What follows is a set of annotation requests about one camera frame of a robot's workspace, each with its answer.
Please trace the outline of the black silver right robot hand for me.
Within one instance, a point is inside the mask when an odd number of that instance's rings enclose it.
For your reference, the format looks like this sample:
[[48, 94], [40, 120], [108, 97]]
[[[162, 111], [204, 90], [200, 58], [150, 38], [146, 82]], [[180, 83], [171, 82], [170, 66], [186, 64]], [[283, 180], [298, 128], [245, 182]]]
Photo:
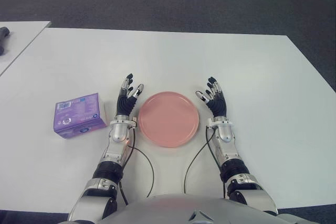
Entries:
[[196, 96], [206, 104], [214, 118], [219, 116], [226, 117], [227, 106], [219, 82], [214, 77], [210, 77], [208, 78], [207, 86], [208, 89], [205, 90], [205, 93], [196, 91]]

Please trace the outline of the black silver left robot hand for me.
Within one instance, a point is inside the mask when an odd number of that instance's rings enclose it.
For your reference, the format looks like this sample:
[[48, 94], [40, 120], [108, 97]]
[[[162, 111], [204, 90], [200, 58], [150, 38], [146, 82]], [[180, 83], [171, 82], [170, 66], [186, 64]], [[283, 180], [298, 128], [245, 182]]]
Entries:
[[136, 89], [132, 92], [133, 87], [131, 86], [133, 82], [133, 74], [130, 73], [124, 79], [118, 99], [117, 99], [117, 106], [116, 106], [116, 115], [115, 118], [117, 119], [119, 116], [127, 116], [129, 117], [139, 96], [143, 92], [144, 85], [139, 84]]

